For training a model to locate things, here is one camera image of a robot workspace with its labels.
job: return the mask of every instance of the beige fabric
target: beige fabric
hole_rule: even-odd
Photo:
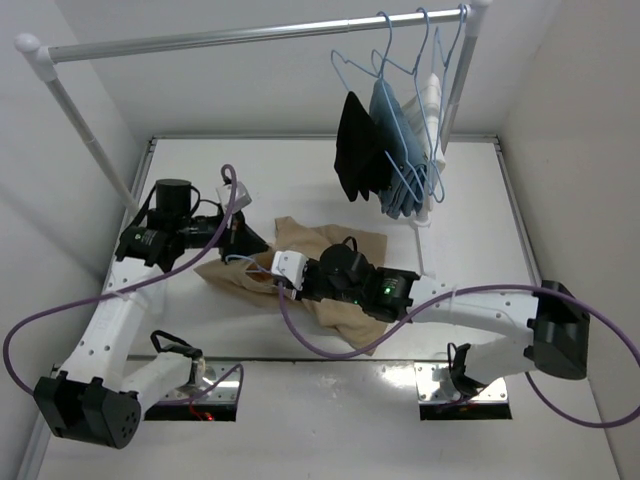
[[[369,262],[375,266],[384,265],[387,251],[385,235],[339,225],[307,228],[291,217],[277,218],[275,222],[275,250],[294,250],[317,260],[327,247],[341,243],[346,237],[352,236],[358,242],[358,251],[362,252]],[[254,255],[253,258],[261,266],[269,269],[273,250]],[[254,305],[277,308],[277,288],[272,285],[271,277],[266,274],[246,273],[246,270],[253,269],[255,266],[248,261],[234,261],[225,265],[221,260],[215,260],[198,266],[195,271],[207,282],[230,294],[244,298]],[[322,302],[303,300],[302,304],[316,316],[320,325],[337,331],[356,348],[376,340],[387,327],[386,323],[362,313],[357,305],[333,300]]]

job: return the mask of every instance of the white wall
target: white wall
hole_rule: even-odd
[[[47,0],[4,2],[0,15],[0,337],[21,318],[99,292],[123,208],[75,131],[13,48],[30,31],[44,42],[74,43]],[[133,178],[140,148],[87,63],[64,65],[60,78],[95,127],[119,171]],[[78,340],[91,309],[26,328],[11,349],[34,385]],[[36,407],[0,368],[0,479],[13,479]]]
[[[452,8],[457,0],[56,0],[82,42]],[[455,129],[496,133],[560,0],[494,0]],[[392,53],[413,62],[421,27],[396,29]],[[454,26],[445,30],[452,40]],[[358,32],[94,62],[138,138],[162,132],[335,132],[346,92],[329,62],[338,48],[368,63],[387,33]],[[429,54],[423,58],[430,68]],[[368,103],[372,80],[351,71]],[[401,100],[411,80],[391,76]]]
[[[637,0],[565,0],[502,132],[542,271],[610,315],[636,344],[639,18]],[[590,378],[604,418],[613,419],[638,404],[640,374],[595,323]],[[640,475],[639,438],[640,421],[609,432],[626,479]]]

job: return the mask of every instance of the white table surface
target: white table surface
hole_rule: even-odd
[[[513,420],[420,421],[413,368],[246,362],[236,422],[143,422],[124,450],[52,438],[39,480],[612,480],[606,437],[512,378]],[[543,388],[597,418],[586,382]]]
[[[350,203],[333,170],[335,140],[158,140],[142,198],[156,180],[192,180],[204,197],[215,198],[220,167],[231,163],[251,192],[247,223],[267,242],[275,239],[274,218],[291,216],[306,226],[335,223],[386,234],[386,266],[419,270],[418,243],[407,220],[380,214],[379,202]],[[458,287],[486,283],[530,283],[527,261],[492,143],[451,143],[443,178],[446,200],[421,232],[438,280]],[[213,206],[203,211],[212,213]],[[195,253],[184,255],[184,262]],[[208,259],[217,258],[217,251]],[[416,284],[414,298],[430,292]],[[337,335],[322,329],[303,309],[292,309],[298,328],[319,347],[349,351]],[[194,272],[168,282],[161,327],[201,348],[206,355],[232,358],[315,358],[287,330],[277,309],[265,310],[207,285]],[[132,354],[150,355],[143,325]],[[449,325],[421,324],[401,329],[376,350],[381,359],[442,359],[447,342],[485,342],[494,334]]]
[[[530,282],[493,144],[453,143],[447,160],[448,197],[429,233],[438,278],[459,286]],[[389,236],[388,266],[417,269],[411,228],[380,216],[375,201],[348,203],[332,161],[332,141],[160,140],[145,195],[156,179],[177,177],[212,196],[220,165],[230,162],[254,198],[247,220],[267,241],[282,215],[309,226],[351,225]],[[347,350],[309,316],[295,320],[317,345]],[[51,438],[40,480],[618,478],[604,432],[559,419],[523,376],[506,379],[513,420],[419,421],[412,364],[390,359],[442,358],[447,341],[486,341],[489,334],[411,325],[369,361],[273,361],[310,355],[277,311],[225,298],[192,272],[170,281],[160,327],[210,356],[272,359],[243,362],[237,421],[144,422],[122,451]],[[152,352],[147,333],[132,353]],[[599,420],[588,382],[535,378],[561,408]]]

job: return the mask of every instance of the blue hanger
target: blue hanger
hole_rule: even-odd
[[[440,170],[438,170],[437,164],[435,162],[435,152],[437,152],[438,150],[438,146],[440,143],[440,135],[442,133],[442,115],[444,112],[444,94],[445,94],[445,90],[446,90],[446,81],[447,81],[447,72],[449,71],[449,64],[451,63],[451,57],[453,55],[453,51],[455,50],[455,47],[458,43],[458,38],[460,37],[460,32],[462,30],[462,25],[466,20],[466,16],[467,16],[467,7],[464,4],[460,4],[459,5],[460,8],[460,21],[458,22],[458,30],[456,32],[456,36],[453,40],[453,44],[451,45],[451,48],[449,49],[449,52],[447,54],[447,57],[445,58],[444,56],[444,52],[442,50],[442,41],[440,39],[440,27],[436,27],[436,31],[434,34],[434,43],[433,43],[433,54],[431,57],[431,72],[435,71],[435,61],[436,61],[436,47],[439,48],[440,51],[440,58],[442,60],[442,64],[444,65],[444,73],[442,76],[442,85],[441,85],[441,97],[440,97],[440,111],[438,112],[438,136],[436,138],[436,142],[435,145],[433,144],[433,140],[431,138],[431,134],[429,133],[429,129],[427,127],[427,117],[424,111],[424,105],[422,103],[422,95],[420,94],[420,89],[418,87],[418,68],[420,65],[420,59],[424,50],[424,47],[426,45],[426,42],[428,40],[429,37],[429,16],[427,15],[427,12],[424,10],[424,8],[419,8],[417,11],[418,12],[422,12],[422,14],[424,15],[425,19],[426,19],[426,24],[427,24],[427,32],[425,35],[425,38],[422,42],[422,47],[420,48],[420,52],[418,53],[418,56],[416,58],[416,62],[413,66],[412,70],[409,70],[407,68],[402,67],[401,65],[397,64],[396,62],[394,62],[391,59],[386,59],[387,62],[389,62],[391,65],[393,65],[394,67],[396,67],[398,70],[406,73],[407,75],[411,75],[413,77],[413,84],[416,90],[416,96],[418,97],[418,102],[420,104],[420,111],[422,113],[422,120],[424,122],[424,128],[425,128],[425,132],[427,133],[427,140],[429,142],[429,166],[433,169],[433,171],[435,171],[436,176],[437,176],[437,182],[440,184],[440,191],[442,193],[442,195],[438,198],[435,195],[435,189],[433,184],[427,179],[425,178],[425,183],[427,184],[427,187],[429,189],[429,195],[433,196],[434,200],[437,203],[442,203],[444,201],[444,197],[445,197],[445,191],[444,191],[444,184],[442,182],[442,179],[440,177]],[[382,55],[380,54],[380,52],[378,52],[377,50],[372,50],[371,51],[371,64],[373,66],[374,71],[376,71],[376,66],[375,66],[375,60],[374,60],[374,56],[377,55],[380,58],[382,58]]]
[[[458,6],[460,9],[460,21],[458,22],[458,30],[456,31],[456,36],[453,39],[453,43],[451,44],[451,48],[449,49],[449,53],[445,59],[444,53],[442,51],[442,41],[440,40],[440,27],[436,27],[436,32],[433,35],[433,53],[431,55],[431,71],[435,71],[435,59],[436,59],[436,46],[440,50],[440,60],[442,61],[442,65],[444,66],[444,72],[442,74],[442,85],[440,86],[440,112],[438,113],[438,136],[436,138],[436,145],[431,150],[431,155],[433,156],[435,152],[438,151],[438,146],[440,143],[440,135],[442,134],[442,114],[444,112],[444,93],[447,88],[447,72],[449,71],[449,64],[451,63],[451,56],[453,55],[453,51],[456,48],[456,44],[458,43],[458,38],[460,38],[460,32],[462,31],[462,24],[467,20],[467,6],[464,4],[460,4]],[[431,149],[431,137],[429,136],[429,148]],[[440,179],[440,171],[436,167],[436,172],[438,174],[438,179]],[[442,192],[442,196],[440,199],[436,198],[434,195],[434,200],[437,203],[442,203],[444,201],[444,185],[442,184],[442,180],[440,180],[440,190]]]
[[[404,140],[404,136],[402,135],[402,132],[400,130],[400,125],[398,123],[398,119],[396,118],[396,115],[393,112],[393,108],[391,107],[391,100],[389,99],[389,94],[387,93],[387,89],[385,87],[385,82],[384,82],[384,67],[385,67],[386,62],[387,62],[387,57],[389,55],[389,50],[391,49],[391,43],[393,42],[393,25],[391,24],[391,19],[389,18],[389,15],[387,15],[385,12],[378,12],[377,15],[384,16],[385,20],[387,21],[387,26],[389,27],[389,41],[387,42],[387,48],[386,48],[386,50],[384,52],[384,56],[382,57],[382,62],[380,64],[380,70],[375,71],[375,72],[371,72],[371,71],[367,70],[365,67],[363,67],[361,65],[358,65],[353,60],[345,58],[340,52],[338,52],[335,49],[331,50],[331,64],[333,65],[333,68],[335,69],[336,73],[338,74],[338,77],[340,77],[340,80],[342,81],[342,84],[347,89],[347,91],[351,91],[351,89],[349,88],[349,84],[347,83],[345,78],[342,76],[342,73],[340,72],[340,69],[338,68],[338,66],[335,63],[335,57],[336,56],[340,57],[340,59],[342,60],[342,62],[344,64],[351,64],[351,65],[355,66],[356,68],[358,68],[359,70],[361,70],[364,73],[366,73],[367,75],[383,81],[382,82],[382,91],[384,93],[385,99],[387,100],[387,105],[389,106],[389,111],[391,112],[391,114],[393,116],[393,121],[395,123],[396,130],[398,131],[398,135],[399,135],[400,139],[402,140],[402,147],[403,147],[403,150],[404,150],[404,164],[407,165],[410,168],[410,170],[416,176],[416,179],[418,179],[417,185],[418,185],[418,188],[420,189],[420,191],[422,193],[422,199],[419,199],[415,195],[415,193],[411,189],[410,185],[407,183],[407,180],[404,178],[404,175],[402,174],[402,172],[398,168],[398,165],[393,160],[393,158],[391,158],[391,155],[389,154],[389,152],[385,151],[385,154],[386,154],[387,158],[389,159],[389,161],[391,162],[391,165],[393,166],[394,170],[398,174],[400,180],[402,181],[402,183],[404,183],[404,186],[407,188],[407,191],[409,192],[409,194],[413,197],[413,199],[417,203],[422,203],[426,199],[424,187],[422,186],[422,182],[419,181],[420,177],[418,175],[418,172],[416,172],[415,168],[413,168],[413,165],[411,165],[411,162],[408,161],[409,149],[407,148],[407,144],[406,144],[406,142]]]
[[[413,65],[413,69],[409,70],[407,68],[402,67],[401,65],[397,64],[396,62],[394,62],[393,60],[387,58],[387,62],[389,62],[391,65],[393,65],[394,67],[396,67],[398,70],[400,70],[401,72],[406,73],[407,75],[410,75],[411,77],[413,77],[413,85],[415,87],[416,90],[416,95],[418,97],[418,103],[420,105],[420,111],[422,113],[422,120],[424,122],[424,128],[425,128],[425,132],[427,133],[427,140],[429,142],[429,163],[428,165],[432,168],[435,169],[436,175],[438,177],[438,182],[440,183],[440,188],[441,190],[444,188],[442,186],[442,179],[440,178],[440,171],[437,168],[436,162],[435,162],[435,155],[434,155],[434,151],[436,151],[436,149],[438,148],[437,146],[434,148],[432,140],[431,140],[431,135],[429,134],[429,129],[427,128],[427,116],[424,112],[424,105],[422,103],[422,95],[420,94],[420,88],[418,87],[418,69],[420,66],[420,60],[422,59],[422,53],[424,52],[424,48],[427,44],[427,41],[429,40],[429,31],[431,28],[431,24],[429,22],[429,15],[427,14],[426,10],[422,7],[418,8],[418,10],[416,10],[417,12],[421,12],[422,15],[424,16],[425,19],[425,23],[427,25],[427,30],[425,32],[425,36],[424,39],[422,40],[422,45],[420,46],[420,51],[418,52],[418,55],[416,57],[416,61]],[[377,71],[376,68],[376,64],[375,64],[375,56],[378,55],[381,59],[382,54],[376,50],[373,49],[371,50],[371,65],[373,66],[374,71]],[[435,193],[434,193],[434,186],[433,184],[429,181],[428,178],[428,174],[425,172],[424,174],[424,179],[423,179],[424,183],[427,185],[428,190],[429,190],[429,195],[434,196],[435,198]],[[442,199],[440,201],[444,200],[444,191],[442,193]]]

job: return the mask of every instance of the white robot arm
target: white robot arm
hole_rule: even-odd
[[[271,273],[293,290],[296,300],[329,298],[354,303],[364,313],[389,323],[420,309],[414,304],[450,290],[414,272],[375,268],[346,241],[327,248],[319,260],[293,251],[277,252]],[[544,281],[542,286],[570,295],[557,282]],[[412,291],[422,296],[411,298]],[[566,379],[586,377],[589,316],[552,297],[525,292],[471,293],[420,309],[412,320],[502,335],[485,344],[456,347],[441,386],[443,391],[452,391],[453,386],[463,398],[475,396],[498,378],[533,370]]]
[[[125,377],[127,356],[142,320],[162,311],[164,283],[117,294],[129,285],[170,271],[186,249],[204,247],[219,228],[224,231],[216,237],[215,246],[223,258],[268,249],[240,212],[251,201],[244,185],[238,183],[229,225],[221,225],[230,204],[228,185],[217,189],[218,215],[209,217],[194,216],[198,203],[192,208],[193,190],[184,180],[159,180],[140,214],[120,235],[117,261],[107,285],[116,296],[98,304],[82,339],[56,377],[41,377],[34,390],[34,399],[54,435],[123,448],[150,407],[168,392],[197,385],[202,378],[202,351],[159,331],[151,337],[157,357]],[[156,208],[150,209],[154,193]],[[169,343],[161,346],[159,337]]]

